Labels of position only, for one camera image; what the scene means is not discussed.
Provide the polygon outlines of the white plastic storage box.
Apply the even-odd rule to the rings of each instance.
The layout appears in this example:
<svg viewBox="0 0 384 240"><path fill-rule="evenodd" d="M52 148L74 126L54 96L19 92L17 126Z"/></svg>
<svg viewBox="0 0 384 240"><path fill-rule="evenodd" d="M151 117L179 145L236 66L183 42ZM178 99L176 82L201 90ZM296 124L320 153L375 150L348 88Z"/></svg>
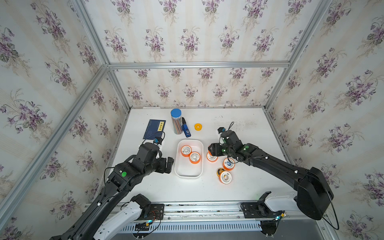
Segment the white plastic storage box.
<svg viewBox="0 0 384 240"><path fill-rule="evenodd" d="M183 157L181 154L181 147L188 145L192 148L192 152L198 152L201 155L201 161L198 164L192 164L189 157ZM184 139L181 140L177 146L175 157L175 172L176 175L184 179L197 179L199 178L204 169L204 145L199 140Z"/></svg>

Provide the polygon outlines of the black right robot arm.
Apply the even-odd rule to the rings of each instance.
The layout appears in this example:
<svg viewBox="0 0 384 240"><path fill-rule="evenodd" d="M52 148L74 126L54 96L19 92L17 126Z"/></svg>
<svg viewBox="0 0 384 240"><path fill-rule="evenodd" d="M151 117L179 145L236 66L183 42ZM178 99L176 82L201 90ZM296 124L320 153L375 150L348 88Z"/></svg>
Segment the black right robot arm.
<svg viewBox="0 0 384 240"><path fill-rule="evenodd" d="M321 220L332 205L334 194L321 170L297 167L266 153L256 145L243 144L234 131L222 132L219 142L210 144L208 151L212 156L230 157L282 180L297 192L295 202L299 210L313 220Z"/></svg>

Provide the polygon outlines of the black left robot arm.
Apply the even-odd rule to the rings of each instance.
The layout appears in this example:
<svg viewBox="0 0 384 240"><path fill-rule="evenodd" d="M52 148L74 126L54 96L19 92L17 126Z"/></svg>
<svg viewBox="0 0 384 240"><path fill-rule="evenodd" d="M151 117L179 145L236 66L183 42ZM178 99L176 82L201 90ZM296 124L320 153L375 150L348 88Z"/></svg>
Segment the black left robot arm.
<svg viewBox="0 0 384 240"><path fill-rule="evenodd" d="M151 173L170 174L175 160L164 158L158 145L141 144L137 154L114 166L100 194L82 216L54 240L110 240L126 224L150 210L151 202L142 194L134 196L128 205L113 217L114 208L144 177Z"/></svg>

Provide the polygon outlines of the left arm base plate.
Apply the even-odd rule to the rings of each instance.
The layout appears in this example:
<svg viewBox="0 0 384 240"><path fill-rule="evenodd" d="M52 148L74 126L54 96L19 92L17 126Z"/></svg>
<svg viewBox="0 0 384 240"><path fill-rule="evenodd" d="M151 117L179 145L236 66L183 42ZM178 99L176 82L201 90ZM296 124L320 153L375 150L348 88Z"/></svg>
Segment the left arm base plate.
<svg viewBox="0 0 384 240"><path fill-rule="evenodd" d="M143 208L139 208L139 216L135 218L135 221L144 220L163 220L165 205L164 204L150 204Z"/></svg>

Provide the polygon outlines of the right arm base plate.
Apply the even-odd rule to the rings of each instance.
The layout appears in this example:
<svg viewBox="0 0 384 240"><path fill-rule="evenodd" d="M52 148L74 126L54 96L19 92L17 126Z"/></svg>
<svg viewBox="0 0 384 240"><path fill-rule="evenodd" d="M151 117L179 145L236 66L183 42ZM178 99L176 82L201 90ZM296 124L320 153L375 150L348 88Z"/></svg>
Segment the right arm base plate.
<svg viewBox="0 0 384 240"><path fill-rule="evenodd" d="M245 219L280 219L284 211L273 212L262 202L244 202L240 208Z"/></svg>

